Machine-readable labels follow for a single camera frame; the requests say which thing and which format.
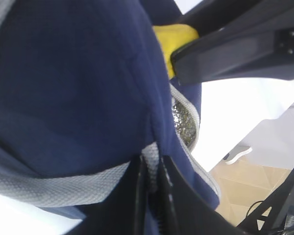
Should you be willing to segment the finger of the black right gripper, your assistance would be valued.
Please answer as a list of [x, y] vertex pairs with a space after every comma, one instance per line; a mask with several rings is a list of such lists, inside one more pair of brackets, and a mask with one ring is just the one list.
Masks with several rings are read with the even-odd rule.
[[252, 33], [204, 48], [194, 45], [171, 61], [184, 85], [232, 78], [294, 80], [294, 27]]
[[224, 28], [240, 16], [281, 12], [294, 6], [294, 0], [204, 0], [180, 17], [180, 23], [194, 28], [200, 36]]

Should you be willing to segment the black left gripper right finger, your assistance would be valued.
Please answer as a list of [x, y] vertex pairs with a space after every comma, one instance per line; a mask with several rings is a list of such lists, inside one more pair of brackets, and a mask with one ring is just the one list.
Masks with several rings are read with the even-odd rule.
[[159, 227], [162, 235], [244, 235], [212, 210], [169, 156], [159, 162]]

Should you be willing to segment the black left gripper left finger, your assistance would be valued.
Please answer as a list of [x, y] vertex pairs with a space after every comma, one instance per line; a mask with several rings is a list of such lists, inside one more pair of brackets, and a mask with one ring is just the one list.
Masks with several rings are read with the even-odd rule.
[[73, 229], [74, 235], [142, 235], [147, 200], [147, 165], [134, 157], [120, 182], [90, 214]]

